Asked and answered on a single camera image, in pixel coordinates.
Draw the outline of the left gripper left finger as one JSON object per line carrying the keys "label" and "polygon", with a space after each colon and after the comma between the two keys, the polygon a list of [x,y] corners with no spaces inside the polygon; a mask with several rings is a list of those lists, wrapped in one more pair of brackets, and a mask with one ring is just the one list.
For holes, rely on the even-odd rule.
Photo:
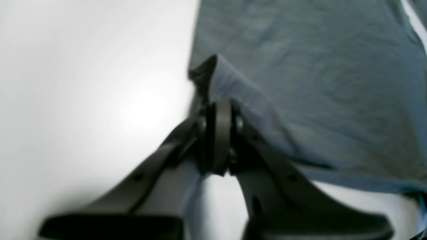
{"label": "left gripper left finger", "polygon": [[83,208],[50,216],[43,240],[202,240],[208,174],[220,173],[220,102],[203,102],[110,191]]}

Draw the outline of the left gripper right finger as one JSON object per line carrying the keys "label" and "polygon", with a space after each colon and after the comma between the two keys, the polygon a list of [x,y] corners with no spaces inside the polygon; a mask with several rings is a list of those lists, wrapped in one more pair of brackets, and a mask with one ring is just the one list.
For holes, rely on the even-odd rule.
{"label": "left gripper right finger", "polygon": [[250,219],[244,240],[390,240],[389,220],[347,207],[314,186],[229,100],[217,102],[217,174],[240,184]]}

